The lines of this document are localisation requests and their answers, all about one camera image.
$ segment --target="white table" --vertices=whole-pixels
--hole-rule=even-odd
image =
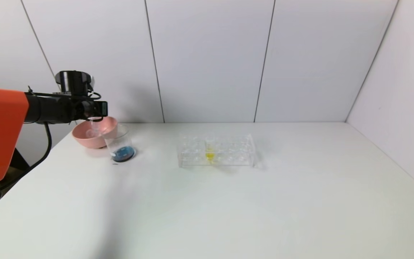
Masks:
[[[68,135],[10,190],[0,259],[414,259],[414,180],[350,125],[130,127],[134,159]],[[206,132],[251,133],[257,166],[179,168]]]

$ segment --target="blue liquid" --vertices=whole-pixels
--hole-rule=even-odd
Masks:
[[[135,149],[131,146],[124,146],[117,151],[114,151],[113,154],[114,156],[112,158],[114,161],[125,162],[135,155]]]

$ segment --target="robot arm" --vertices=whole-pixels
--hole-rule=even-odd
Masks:
[[[91,76],[84,72],[61,71],[56,75],[60,93],[27,93],[0,90],[0,181],[9,167],[18,135],[24,123],[70,123],[73,120],[108,116],[108,105],[97,101]]]

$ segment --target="clear plastic cup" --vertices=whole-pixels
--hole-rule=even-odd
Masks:
[[[125,162],[135,156],[137,151],[132,146],[129,129],[122,124],[116,126],[116,131],[104,134],[106,146],[115,162]]]

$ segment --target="yellow liquid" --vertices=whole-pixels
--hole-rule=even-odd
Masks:
[[[207,146],[207,148],[206,148],[206,158],[207,158],[207,160],[212,162],[214,157],[215,157],[215,153],[213,152],[212,147]]]

